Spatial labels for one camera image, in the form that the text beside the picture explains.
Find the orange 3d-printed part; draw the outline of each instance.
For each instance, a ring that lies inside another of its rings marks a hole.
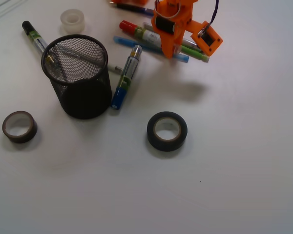
[[[208,56],[211,56],[223,42],[208,22],[198,23],[192,20],[193,4],[197,1],[155,1],[152,26],[161,36],[162,49],[166,57],[172,57],[175,44],[181,45],[185,31],[192,33],[192,39]]]

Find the blue pen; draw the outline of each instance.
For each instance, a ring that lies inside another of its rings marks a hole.
[[[118,36],[114,36],[114,41],[116,43],[119,43],[119,44],[122,44],[125,46],[129,46],[129,47],[134,47],[135,45],[139,45],[142,47],[143,50],[149,50],[149,51],[159,53],[162,55],[164,54],[161,48],[145,45],[139,41],[129,40],[129,39],[118,37]],[[172,57],[179,60],[179,61],[182,61],[182,62],[189,61],[189,56],[187,56],[187,55],[174,54]]]
[[[142,48],[139,45],[136,45],[131,53],[130,56],[127,59],[126,65],[123,69],[123,73],[121,75],[121,78],[118,82],[116,92],[114,94],[113,100],[112,100],[112,108],[115,110],[119,110],[122,106],[122,103],[124,101],[124,98],[128,92],[128,89],[131,85],[131,80],[133,76],[135,75],[135,72],[137,70],[137,67],[139,65],[139,58],[142,53]]]
[[[148,9],[148,8],[144,8],[144,7],[139,7],[139,6],[134,6],[134,5],[130,5],[130,4],[125,4],[125,3],[114,3],[112,1],[110,1],[110,3],[120,9],[124,9],[127,11],[133,11],[133,12],[137,12],[137,13],[141,13],[147,16],[154,16],[154,10],[152,9]]]

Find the wire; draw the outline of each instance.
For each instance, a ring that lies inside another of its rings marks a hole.
[[[178,5],[179,5],[179,8],[178,8],[177,13],[176,13],[175,15],[173,15],[173,16],[166,17],[166,16],[163,16],[162,14],[158,13],[158,11],[157,11],[157,4],[158,4],[159,2],[160,2],[159,0],[156,0],[156,1],[155,1],[155,8],[154,8],[155,12],[156,12],[159,16],[161,16],[161,17],[163,17],[163,18],[166,18],[166,19],[171,19],[171,18],[174,18],[175,16],[177,16],[177,15],[179,14],[180,9],[181,9],[181,4],[180,4],[180,3],[178,4]]]
[[[214,19],[215,19],[215,17],[216,17],[216,15],[217,15],[217,11],[218,11],[218,4],[219,4],[219,0],[216,0],[216,6],[215,6],[215,10],[214,10],[214,13],[213,13],[213,16],[211,17],[211,21],[210,21],[210,25],[211,25],[211,23],[213,23],[213,21],[214,21]]]

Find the black mesh pen holder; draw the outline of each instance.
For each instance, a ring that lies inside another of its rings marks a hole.
[[[47,46],[41,61],[62,108],[80,119],[97,117],[110,106],[107,62],[104,46],[85,35],[55,40]]]

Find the black marker cap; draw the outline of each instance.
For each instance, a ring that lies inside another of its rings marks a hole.
[[[26,35],[28,35],[30,32],[35,31],[34,27],[31,25],[29,21],[24,21],[21,26],[23,27]]]

